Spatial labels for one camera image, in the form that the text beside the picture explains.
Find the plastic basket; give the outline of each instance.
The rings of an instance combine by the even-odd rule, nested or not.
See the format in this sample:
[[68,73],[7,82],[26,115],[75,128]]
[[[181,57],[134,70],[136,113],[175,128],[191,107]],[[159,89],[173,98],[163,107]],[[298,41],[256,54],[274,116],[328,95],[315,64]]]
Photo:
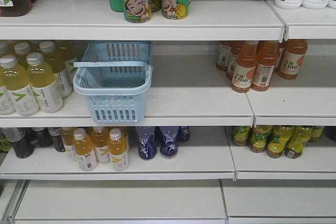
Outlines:
[[146,91],[151,85],[150,43],[90,43],[74,78],[97,123],[136,123],[144,118]]

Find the beverage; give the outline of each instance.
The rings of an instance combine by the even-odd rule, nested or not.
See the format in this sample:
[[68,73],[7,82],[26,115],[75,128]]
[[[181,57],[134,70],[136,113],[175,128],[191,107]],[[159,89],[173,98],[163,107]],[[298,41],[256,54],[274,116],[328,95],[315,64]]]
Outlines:
[[69,96],[72,92],[72,82],[68,76],[62,55],[56,50],[54,42],[50,40],[41,42],[40,50],[45,57],[45,61],[51,66],[56,81],[61,88],[62,97]]
[[120,129],[110,130],[109,153],[114,170],[125,170],[129,166],[126,139]]
[[79,167],[82,170],[93,170],[97,165],[97,158],[90,136],[83,128],[78,128],[73,132],[73,139]]
[[298,76],[299,68],[305,58],[308,45],[305,39],[290,39],[285,48],[278,74],[288,80],[293,80]]
[[92,143],[95,147],[96,157],[99,163],[110,162],[108,141],[109,130],[107,127],[93,127]]
[[279,58],[279,43],[266,41],[257,54],[257,66],[253,76],[251,88],[256,91],[266,91],[269,88],[274,67]]
[[27,56],[27,69],[31,87],[40,108],[46,113],[54,113],[63,106],[61,90],[48,63],[43,55],[33,52]]
[[34,97],[28,74],[24,67],[17,63],[14,55],[0,58],[0,78],[4,81],[6,91],[20,115],[33,115],[39,106]]
[[246,93],[250,89],[257,64],[257,46],[257,40],[246,41],[238,54],[231,84],[236,92]]

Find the orange bottle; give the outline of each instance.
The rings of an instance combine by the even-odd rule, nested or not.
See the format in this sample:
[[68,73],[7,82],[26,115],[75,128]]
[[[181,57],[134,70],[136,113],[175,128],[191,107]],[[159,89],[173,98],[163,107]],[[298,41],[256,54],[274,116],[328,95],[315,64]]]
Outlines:
[[306,55],[308,45],[305,39],[290,39],[285,48],[278,74],[288,80],[293,80],[298,76],[299,68]]
[[233,72],[235,71],[237,56],[239,52],[243,49],[243,45],[243,40],[233,41],[231,44],[230,57],[226,70],[226,77],[230,80],[232,80]]
[[238,54],[231,87],[239,93],[249,91],[257,64],[257,40],[244,43],[242,51]]
[[269,88],[272,73],[279,57],[279,42],[266,41],[257,53],[257,67],[253,76],[251,88],[256,91],[266,91]]

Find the store shelf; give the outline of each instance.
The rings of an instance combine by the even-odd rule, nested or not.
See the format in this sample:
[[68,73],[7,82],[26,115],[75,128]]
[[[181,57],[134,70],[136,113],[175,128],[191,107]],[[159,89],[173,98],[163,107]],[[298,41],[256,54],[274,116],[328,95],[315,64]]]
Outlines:
[[306,56],[297,79],[274,74],[268,91],[248,91],[254,124],[336,125],[335,66],[335,56]]
[[0,18],[0,28],[0,39],[281,40],[283,32],[263,0],[192,0],[183,20],[156,12],[143,24],[126,22],[109,0],[38,0],[25,16]]
[[254,153],[249,147],[232,144],[232,127],[226,127],[230,149],[240,179],[336,179],[336,142],[323,135],[307,143],[298,159],[271,158],[266,152]]
[[134,129],[130,129],[129,167],[116,172],[111,164],[98,164],[90,171],[82,171],[67,153],[56,152],[53,147],[36,147],[25,159],[8,153],[0,168],[0,178],[47,180],[161,180],[161,179],[217,179],[234,177],[234,166],[223,127],[191,127],[191,138],[179,144],[178,154],[163,157],[159,148],[150,161],[138,156],[138,143]]
[[[122,125],[252,125],[253,113],[245,94],[231,89],[214,62],[213,56],[154,57],[145,119],[138,124]],[[39,111],[21,116],[15,112],[0,116],[0,123],[2,127],[102,125],[91,119],[84,96],[75,91],[56,113]]]
[[287,10],[275,5],[274,0],[265,0],[285,25],[283,38],[287,39],[335,39],[336,9],[326,7],[321,10]]
[[229,224],[335,223],[333,181],[222,181]]
[[220,190],[217,180],[31,181],[15,223],[223,224]]

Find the white bottle cap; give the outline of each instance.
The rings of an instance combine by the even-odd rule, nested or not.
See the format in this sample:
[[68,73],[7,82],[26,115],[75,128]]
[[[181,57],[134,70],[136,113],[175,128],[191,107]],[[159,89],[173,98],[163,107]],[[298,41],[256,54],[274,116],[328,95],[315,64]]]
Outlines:
[[14,55],[5,55],[0,58],[0,66],[3,68],[12,68],[17,65],[17,59]]
[[55,43],[51,40],[46,40],[40,43],[40,50],[44,53],[53,52],[56,50]]
[[38,66],[42,64],[43,60],[43,55],[39,52],[33,52],[27,55],[27,63],[31,66]]

